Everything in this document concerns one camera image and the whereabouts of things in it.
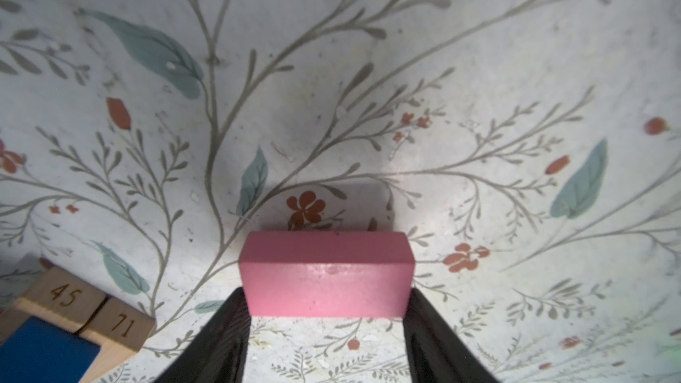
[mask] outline orange flower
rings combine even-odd
[[[570,157],[568,156],[563,156],[555,160],[553,163],[551,163],[547,168],[546,168],[546,174],[555,174],[560,172],[563,167],[567,166],[570,164]]]
[[[477,268],[478,259],[486,258],[490,253],[487,247],[478,247],[471,251],[471,246],[466,243],[461,243],[454,249],[459,253],[452,253],[442,261],[449,266],[449,272],[459,272],[464,268],[472,271]]]
[[[106,106],[109,108],[109,116],[114,124],[124,131],[130,130],[130,114],[125,108],[123,101],[118,98],[106,98]]]
[[[416,126],[427,129],[430,126],[430,117],[428,117],[427,115],[425,117],[419,117]]]
[[[647,134],[660,134],[664,131],[669,129],[667,126],[667,120],[663,119],[662,117],[655,117],[650,120],[646,124],[643,125],[643,130]]]
[[[404,114],[402,115],[402,120],[401,120],[401,122],[402,122],[402,124],[411,124],[411,119],[413,119],[413,118],[414,118],[414,114],[413,114],[413,113],[404,113]]]
[[[295,210],[295,213],[291,215],[291,220],[289,224],[293,224],[295,229],[301,229],[305,224],[305,220],[316,224],[321,220],[319,214],[326,207],[324,200],[317,200],[317,195],[312,191],[305,191],[300,195],[300,201],[294,196],[291,196],[286,200],[286,204],[291,210]]]
[[[360,341],[357,339],[352,339],[350,342],[347,342],[347,348],[350,350],[357,350],[360,348]]]
[[[577,336],[567,337],[560,341],[560,346],[563,349],[574,348],[576,345],[580,344],[581,340]]]
[[[16,173],[16,165],[23,165],[24,158],[16,152],[7,151],[5,143],[0,139],[0,167],[7,173]]]

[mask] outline blue panel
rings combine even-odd
[[[78,383],[99,346],[30,317],[0,345],[0,383]]]

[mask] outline pink wooden block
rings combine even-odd
[[[239,257],[252,316],[404,317],[414,267],[388,232],[253,232]]]

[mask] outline floral patterned surface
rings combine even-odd
[[[404,231],[500,381],[681,378],[678,0],[0,0],[0,301],[45,256],[157,320],[245,235]],[[408,382],[399,320],[254,319],[244,381]]]

